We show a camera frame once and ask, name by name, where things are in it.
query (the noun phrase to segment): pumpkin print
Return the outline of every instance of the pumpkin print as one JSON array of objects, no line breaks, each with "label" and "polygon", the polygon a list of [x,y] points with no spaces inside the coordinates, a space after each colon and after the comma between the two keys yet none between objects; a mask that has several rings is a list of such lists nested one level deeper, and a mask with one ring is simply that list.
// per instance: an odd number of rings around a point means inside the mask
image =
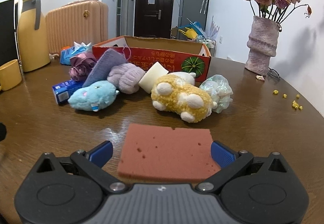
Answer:
[{"label": "pumpkin print", "polygon": [[205,70],[205,62],[199,57],[190,57],[181,64],[181,69],[183,72],[196,73],[198,78]]}]

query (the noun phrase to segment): pink vase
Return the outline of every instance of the pink vase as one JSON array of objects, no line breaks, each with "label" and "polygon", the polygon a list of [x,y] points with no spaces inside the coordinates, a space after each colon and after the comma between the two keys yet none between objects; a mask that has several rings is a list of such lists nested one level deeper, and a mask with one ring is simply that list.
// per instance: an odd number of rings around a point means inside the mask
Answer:
[{"label": "pink vase", "polygon": [[275,21],[253,17],[252,30],[248,36],[250,48],[245,68],[265,76],[268,73],[270,57],[276,56],[280,25]]}]

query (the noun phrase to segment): gray thermos handle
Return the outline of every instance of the gray thermos handle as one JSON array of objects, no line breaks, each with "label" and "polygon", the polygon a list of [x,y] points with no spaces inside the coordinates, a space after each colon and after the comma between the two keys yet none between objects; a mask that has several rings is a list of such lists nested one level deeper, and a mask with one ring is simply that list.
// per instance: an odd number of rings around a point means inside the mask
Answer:
[{"label": "gray thermos handle", "polygon": [[41,0],[33,0],[32,3],[36,8],[35,30],[38,30],[41,23]]}]

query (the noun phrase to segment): yellow plush toy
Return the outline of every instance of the yellow plush toy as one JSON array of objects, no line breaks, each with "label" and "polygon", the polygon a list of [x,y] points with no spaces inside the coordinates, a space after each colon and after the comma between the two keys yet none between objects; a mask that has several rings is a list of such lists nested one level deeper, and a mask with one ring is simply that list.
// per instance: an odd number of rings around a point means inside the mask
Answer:
[{"label": "yellow plush toy", "polygon": [[154,83],[151,98],[160,111],[172,111],[181,119],[196,123],[205,119],[217,108],[210,95],[193,86],[195,73],[177,72],[159,77]]}]

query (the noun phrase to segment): yellow cup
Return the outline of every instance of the yellow cup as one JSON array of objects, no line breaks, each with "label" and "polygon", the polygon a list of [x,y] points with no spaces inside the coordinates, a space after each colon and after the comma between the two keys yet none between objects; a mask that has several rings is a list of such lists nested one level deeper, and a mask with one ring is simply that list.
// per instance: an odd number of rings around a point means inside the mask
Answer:
[{"label": "yellow cup", "polygon": [[14,59],[0,67],[0,91],[10,90],[21,82],[18,60]]}]

